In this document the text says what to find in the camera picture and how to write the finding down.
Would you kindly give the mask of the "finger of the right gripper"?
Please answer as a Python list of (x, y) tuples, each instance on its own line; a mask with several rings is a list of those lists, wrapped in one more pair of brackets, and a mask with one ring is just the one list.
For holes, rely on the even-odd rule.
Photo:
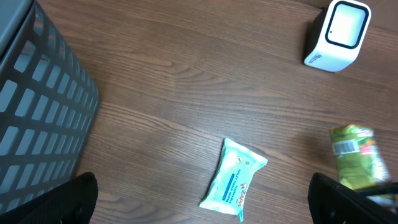
[(374, 187), (357, 190), (356, 192), (365, 197), (374, 195), (396, 195), (397, 182), (376, 185)]

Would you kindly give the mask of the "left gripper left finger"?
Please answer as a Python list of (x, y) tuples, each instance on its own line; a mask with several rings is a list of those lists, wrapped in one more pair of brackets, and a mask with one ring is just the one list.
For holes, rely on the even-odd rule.
[(1, 224), (86, 224), (91, 220), (97, 199), (96, 177), (85, 172), (1, 215)]

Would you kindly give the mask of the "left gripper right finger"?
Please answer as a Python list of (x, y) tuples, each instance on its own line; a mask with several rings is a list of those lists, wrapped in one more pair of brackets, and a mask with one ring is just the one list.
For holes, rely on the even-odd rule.
[(314, 224), (397, 224), (397, 214), (329, 178), (313, 174), (308, 205)]

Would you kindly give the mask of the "green juice pouch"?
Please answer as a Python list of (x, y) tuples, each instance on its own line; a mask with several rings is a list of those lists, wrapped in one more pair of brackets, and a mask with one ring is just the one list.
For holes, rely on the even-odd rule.
[(330, 139), (341, 184), (361, 190), (391, 181), (373, 129), (349, 124), (331, 129)]

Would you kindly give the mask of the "teal snack packet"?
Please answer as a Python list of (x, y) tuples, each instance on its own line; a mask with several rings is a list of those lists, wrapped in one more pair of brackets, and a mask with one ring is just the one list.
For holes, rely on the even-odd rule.
[(229, 138), (221, 150), (220, 161), (210, 188), (199, 207), (229, 215), (244, 221), (244, 201), (254, 173), (268, 160)]

